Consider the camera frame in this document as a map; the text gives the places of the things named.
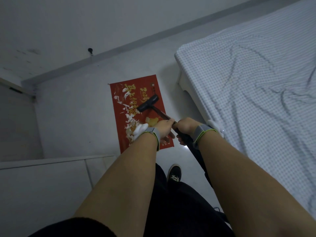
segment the bed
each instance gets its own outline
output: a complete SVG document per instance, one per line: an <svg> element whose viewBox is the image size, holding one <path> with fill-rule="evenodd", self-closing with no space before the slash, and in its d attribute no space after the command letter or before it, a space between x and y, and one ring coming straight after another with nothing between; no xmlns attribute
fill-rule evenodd
<svg viewBox="0 0 316 237"><path fill-rule="evenodd" d="M316 0L185 44L175 58L203 118L316 218Z"/></svg>

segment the forearm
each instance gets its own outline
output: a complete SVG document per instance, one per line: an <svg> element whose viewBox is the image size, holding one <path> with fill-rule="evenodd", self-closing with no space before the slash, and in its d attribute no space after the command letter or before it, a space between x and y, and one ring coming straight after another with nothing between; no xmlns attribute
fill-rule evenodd
<svg viewBox="0 0 316 237"><path fill-rule="evenodd" d="M267 172L215 131L199 141L209 178L237 236L311 236L313 218Z"/></svg>
<svg viewBox="0 0 316 237"><path fill-rule="evenodd" d="M155 180L157 140L142 134L106 171L75 216L90 217L117 236L142 236Z"/></svg>

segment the black sneaker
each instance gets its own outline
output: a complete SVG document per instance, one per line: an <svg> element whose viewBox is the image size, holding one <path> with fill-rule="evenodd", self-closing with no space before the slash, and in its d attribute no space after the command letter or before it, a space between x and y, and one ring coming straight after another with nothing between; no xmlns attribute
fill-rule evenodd
<svg viewBox="0 0 316 237"><path fill-rule="evenodd" d="M167 180L180 182L180 180L181 180L181 168L179 165L174 164L170 167L168 175L167 175Z"/></svg>

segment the red banner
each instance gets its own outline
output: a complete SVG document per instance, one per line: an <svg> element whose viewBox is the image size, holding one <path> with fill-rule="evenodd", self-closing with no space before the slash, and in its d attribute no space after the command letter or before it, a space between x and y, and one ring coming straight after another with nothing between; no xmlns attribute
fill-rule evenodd
<svg viewBox="0 0 316 237"><path fill-rule="evenodd" d="M110 84L118 141L121 153L132 143L131 134L138 123L148 123L149 127L154 126L162 118L152 109L140 113L136 108L157 94L159 100L155 106L162 112L165 111L161 98L160 89L156 75L145 76L133 80L122 81ZM160 142L160 149L174 147L172 138L170 142Z"/></svg>

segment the hammer head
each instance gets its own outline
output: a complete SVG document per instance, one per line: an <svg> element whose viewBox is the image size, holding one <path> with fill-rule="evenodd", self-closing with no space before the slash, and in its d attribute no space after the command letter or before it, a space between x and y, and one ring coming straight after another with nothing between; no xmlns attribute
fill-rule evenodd
<svg viewBox="0 0 316 237"><path fill-rule="evenodd" d="M139 112L143 112L151 108L158 100L159 100L159 97L155 94L152 97L150 97L148 100L146 100L144 103L142 103L139 107L137 107L137 110Z"/></svg>

